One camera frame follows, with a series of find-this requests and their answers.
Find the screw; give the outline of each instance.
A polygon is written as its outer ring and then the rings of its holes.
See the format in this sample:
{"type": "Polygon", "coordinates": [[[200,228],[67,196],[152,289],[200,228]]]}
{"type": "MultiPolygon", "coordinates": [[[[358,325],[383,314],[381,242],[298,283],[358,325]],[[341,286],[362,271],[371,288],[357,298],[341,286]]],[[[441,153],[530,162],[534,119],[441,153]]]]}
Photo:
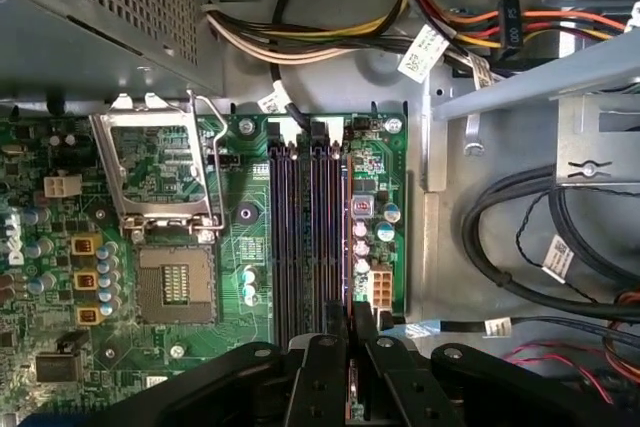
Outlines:
{"type": "Polygon", "coordinates": [[[322,339],[320,339],[320,342],[318,343],[323,347],[331,347],[333,344],[336,343],[336,339],[332,339],[331,337],[323,337],[322,339]]]}
{"type": "Polygon", "coordinates": [[[446,355],[447,357],[449,357],[450,359],[461,359],[462,358],[462,352],[460,352],[458,349],[454,349],[454,348],[448,348],[444,351],[444,355],[446,355]]]}
{"type": "Polygon", "coordinates": [[[593,177],[596,175],[596,166],[593,164],[587,164],[582,168],[582,174],[585,177],[593,177]]]}
{"type": "Polygon", "coordinates": [[[251,135],[256,131],[256,124],[251,119],[240,119],[238,130],[242,135],[251,135]]]}
{"type": "Polygon", "coordinates": [[[171,347],[171,349],[169,350],[169,355],[171,356],[171,358],[173,359],[181,359],[182,357],[184,357],[185,354],[185,350],[184,347],[182,347],[179,344],[174,345],[173,347],[171,347]]]}
{"type": "Polygon", "coordinates": [[[395,117],[391,117],[385,121],[384,130],[390,134],[399,134],[402,131],[402,121],[395,117]]]}
{"type": "Polygon", "coordinates": [[[131,242],[139,244],[144,240],[144,233],[141,230],[134,230],[131,232],[131,242]]]}
{"type": "Polygon", "coordinates": [[[381,339],[378,339],[377,344],[380,347],[391,347],[391,346],[393,346],[393,340],[391,340],[388,337],[382,337],[381,339]]]}

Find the capacitor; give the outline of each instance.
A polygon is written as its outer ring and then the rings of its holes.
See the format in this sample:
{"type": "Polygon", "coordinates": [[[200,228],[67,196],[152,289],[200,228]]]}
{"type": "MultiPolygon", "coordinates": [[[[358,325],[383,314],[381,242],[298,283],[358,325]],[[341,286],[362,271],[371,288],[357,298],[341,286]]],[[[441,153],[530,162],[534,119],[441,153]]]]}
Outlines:
{"type": "Polygon", "coordinates": [[[105,260],[114,256],[118,252],[118,244],[115,242],[107,242],[96,249],[96,257],[99,260],[105,260]]]}
{"type": "Polygon", "coordinates": [[[256,288],[252,284],[245,284],[242,287],[242,297],[246,299],[247,297],[253,297],[254,295],[256,295],[256,288]]]}
{"type": "Polygon", "coordinates": [[[40,277],[31,279],[27,284],[27,292],[32,295],[40,295],[53,289],[56,285],[56,278],[50,272],[42,274],[40,277]]]}
{"type": "Polygon", "coordinates": [[[400,212],[400,208],[396,204],[388,203],[383,208],[382,216],[387,222],[395,224],[402,218],[402,212],[400,212]]]}
{"type": "Polygon", "coordinates": [[[242,283],[243,284],[253,284],[258,275],[258,273],[256,272],[256,269],[254,269],[253,267],[251,267],[250,265],[245,267],[244,270],[242,271],[242,283]]]}
{"type": "Polygon", "coordinates": [[[356,222],[353,224],[353,235],[356,237],[365,237],[367,232],[367,225],[364,222],[356,222]]]}
{"type": "Polygon", "coordinates": [[[100,304],[100,313],[104,317],[109,317],[120,308],[122,301],[118,297],[114,297],[110,302],[103,302],[100,304]]]}
{"type": "Polygon", "coordinates": [[[376,235],[382,242],[391,242],[396,236],[396,231],[389,222],[380,222],[376,227],[376,235]]]}
{"type": "Polygon", "coordinates": [[[13,275],[3,274],[0,275],[0,289],[6,289],[13,285],[13,275]]]}
{"type": "Polygon", "coordinates": [[[353,253],[358,257],[366,257],[369,255],[371,248],[364,240],[358,240],[356,245],[353,246],[353,253]]]}
{"type": "Polygon", "coordinates": [[[96,265],[96,270],[99,274],[108,274],[111,271],[111,264],[109,264],[109,262],[107,262],[106,260],[101,260],[96,265]]]}
{"type": "Polygon", "coordinates": [[[49,209],[41,207],[29,207],[22,211],[24,223],[30,226],[44,224],[49,220],[50,216],[49,209]]]}
{"type": "Polygon", "coordinates": [[[354,268],[357,274],[366,274],[371,270],[371,265],[367,259],[358,259],[354,268]]]}
{"type": "Polygon", "coordinates": [[[113,292],[110,289],[100,289],[98,291],[98,300],[100,302],[111,302],[113,299],[113,292]]]}
{"type": "Polygon", "coordinates": [[[13,289],[2,289],[0,290],[0,305],[13,300],[16,296],[16,293],[13,289]]]}
{"type": "Polygon", "coordinates": [[[245,297],[244,298],[244,303],[249,307],[255,307],[256,305],[258,305],[260,303],[260,296],[259,295],[252,295],[251,297],[245,297]]]}
{"type": "Polygon", "coordinates": [[[101,289],[107,289],[111,287],[112,283],[113,279],[109,274],[101,275],[100,277],[98,277],[98,287],[100,287],[101,289]]]}

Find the chip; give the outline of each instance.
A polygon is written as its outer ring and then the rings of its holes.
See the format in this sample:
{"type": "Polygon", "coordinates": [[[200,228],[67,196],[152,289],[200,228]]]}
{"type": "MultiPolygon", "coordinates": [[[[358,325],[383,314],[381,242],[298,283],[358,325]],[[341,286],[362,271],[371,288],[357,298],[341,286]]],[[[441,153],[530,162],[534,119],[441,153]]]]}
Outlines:
{"type": "Polygon", "coordinates": [[[69,267],[69,257],[66,255],[56,256],[56,265],[58,267],[69,267]]]}
{"type": "Polygon", "coordinates": [[[0,332],[0,348],[12,348],[16,346],[16,336],[13,332],[0,332]]]}
{"type": "Polygon", "coordinates": [[[36,355],[36,381],[43,384],[78,382],[82,367],[80,357],[69,354],[36,355]]]}
{"type": "Polygon", "coordinates": [[[18,167],[18,164],[5,164],[4,170],[7,175],[18,175],[20,173],[20,167],[18,167]]]}
{"type": "Polygon", "coordinates": [[[16,125],[13,135],[16,139],[27,140],[31,138],[31,127],[28,125],[16,125]]]}
{"type": "Polygon", "coordinates": [[[356,179],[353,181],[354,192],[374,192],[377,187],[375,179],[356,179]]]}

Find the white label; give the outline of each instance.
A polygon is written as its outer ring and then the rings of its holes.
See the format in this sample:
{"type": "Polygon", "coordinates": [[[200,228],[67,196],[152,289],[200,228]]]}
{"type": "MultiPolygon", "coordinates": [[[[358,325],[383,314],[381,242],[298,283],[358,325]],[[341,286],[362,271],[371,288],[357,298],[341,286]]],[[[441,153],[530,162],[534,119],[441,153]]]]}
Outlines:
{"type": "Polygon", "coordinates": [[[631,18],[627,22],[627,26],[624,29],[625,32],[637,29],[640,27],[640,2],[636,2],[631,9],[631,18]]]}
{"type": "Polygon", "coordinates": [[[491,319],[484,321],[484,328],[487,332],[485,337],[511,337],[511,318],[491,319]]]}
{"type": "Polygon", "coordinates": [[[258,101],[258,107],[265,114],[284,114],[284,108],[278,104],[278,94],[271,92],[265,98],[258,101]]]}
{"type": "Polygon", "coordinates": [[[491,74],[491,66],[487,59],[469,52],[469,60],[473,68],[473,83],[476,86],[476,90],[493,85],[493,74],[491,74]]]}
{"type": "Polygon", "coordinates": [[[564,284],[564,279],[567,276],[573,255],[573,252],[569,246],[564,243],[564,240],[562,240],[560,236],[554,235],[551,246],[547,251],[547,256],[544,258],[544,262],[542,262],[542,270],[561,284],[564,284]]]}
{"type": "Polygon", "coordinates": [[[447,39],[425,24],[404,54],[398,71],[422,84],[448,45],[447,39]]]}
{"type": "Polygon", "coordinates": [[[147,389],[148,389],[149,387],[153,387],[154,385],[161,384],[167,379],[168,377],[164,377],[162,375],[156,375],[156,376],[148,375],[147,378],[145,379],[145,385],[147,386],[147,389]]]}

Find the ram slot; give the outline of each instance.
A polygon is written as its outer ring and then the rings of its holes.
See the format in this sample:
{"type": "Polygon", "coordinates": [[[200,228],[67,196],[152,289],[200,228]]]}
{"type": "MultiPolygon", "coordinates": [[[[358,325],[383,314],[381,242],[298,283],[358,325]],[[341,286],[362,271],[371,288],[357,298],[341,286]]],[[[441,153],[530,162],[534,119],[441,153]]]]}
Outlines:
{"type": "Polygon", "coordinates": [[[321,329],[324,304],[342,299],[343,193],[340,148],[325,137],[311,148],[313,328],[321,329]]]}
{"type": "Polygon", "coordinates": [[[323,302],[322,302],[322,246],[324,232],[322,231],[322,157],[323,148],[311,148],[311,170],[309,181],[311,185],[311,271],[313,273],[313,301],[312,327],[314,332],[322,331],[323,302]]]}

